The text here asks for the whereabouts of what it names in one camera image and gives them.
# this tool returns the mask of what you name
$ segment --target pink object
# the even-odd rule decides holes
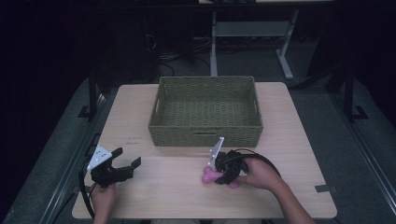
[[[204,175],[202,176],[202,182],[204,184],[210,184],[211,182],[215,182],[217,179],[222,177],[222,173],[216,172],[210,166],[206,166],[204,168]],[[228,187],[230,189],[236,189],[239,187],[239,184],[236,182],[231,182]]]

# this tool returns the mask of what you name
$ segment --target wooden table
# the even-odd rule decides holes
[[[149,134],[149,116],[158,85],[127,85],[119,89],[99,145],[124,153],[113,167],[127,166],[137,157],[142,164],[134,178],[118,183],[114,218],[279,218],[283,217],[268,190],[201,182],[210,147],[155,147]],[[272,161],[313,218],[336,216],[304,127],[283,83],[256,83],[263,132],[256,152]],[[228,151],[234,148],[223,148]],[[85,178],[89,186],[91,175]],[[91,218],[81,195],[73,209],[75,218]]]

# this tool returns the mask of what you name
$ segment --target basket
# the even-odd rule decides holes
[[[162,77],[148,130],[157,147],[256,147],[262,116],[253,77]]]

